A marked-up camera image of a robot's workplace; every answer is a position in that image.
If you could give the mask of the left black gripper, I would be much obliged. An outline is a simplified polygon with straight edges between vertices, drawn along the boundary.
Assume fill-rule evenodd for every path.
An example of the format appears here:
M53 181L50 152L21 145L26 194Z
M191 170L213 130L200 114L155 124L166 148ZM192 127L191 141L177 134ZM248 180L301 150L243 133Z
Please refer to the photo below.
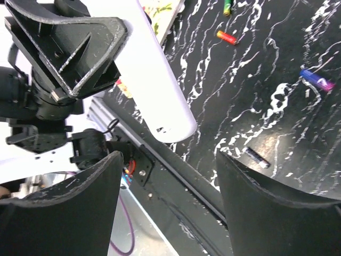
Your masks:
M70 115L114 85L115 56L127 38L117 17L96 18L81 1L5 1L13 44L1 68L1 120L8 145L41 154L67 143Z

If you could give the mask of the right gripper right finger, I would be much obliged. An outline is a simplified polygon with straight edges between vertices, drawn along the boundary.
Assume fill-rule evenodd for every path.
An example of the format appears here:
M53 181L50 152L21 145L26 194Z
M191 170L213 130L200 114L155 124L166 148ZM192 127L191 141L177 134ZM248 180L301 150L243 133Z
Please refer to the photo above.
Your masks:
M340 255L340 201L305 193L216 156L234 255Z

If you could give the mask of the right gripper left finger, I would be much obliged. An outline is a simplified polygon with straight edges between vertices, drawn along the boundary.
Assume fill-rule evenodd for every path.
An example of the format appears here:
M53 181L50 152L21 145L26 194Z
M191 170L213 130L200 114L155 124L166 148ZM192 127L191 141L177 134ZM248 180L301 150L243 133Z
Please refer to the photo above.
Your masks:
M107 255L123 155L23 199L1 200L1 255Z

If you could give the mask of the white remote control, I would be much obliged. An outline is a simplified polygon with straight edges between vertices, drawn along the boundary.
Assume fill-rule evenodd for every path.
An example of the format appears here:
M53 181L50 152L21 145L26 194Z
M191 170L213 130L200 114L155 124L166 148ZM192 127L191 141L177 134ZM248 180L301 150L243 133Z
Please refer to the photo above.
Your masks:
M115 64L152 135L164 143L193 135L197 122L139 2L106 1L103 14L127 27Z

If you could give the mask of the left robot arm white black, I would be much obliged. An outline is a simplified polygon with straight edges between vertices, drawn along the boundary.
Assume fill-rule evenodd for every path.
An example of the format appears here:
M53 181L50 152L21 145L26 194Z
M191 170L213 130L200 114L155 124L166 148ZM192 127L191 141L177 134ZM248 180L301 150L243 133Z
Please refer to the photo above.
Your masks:
M119 78L113 59L127 36L119 18L95 18L81 1L6 1L13 43L1 68L1 121L30 156L2 163L1 182L56 172L83 100Z

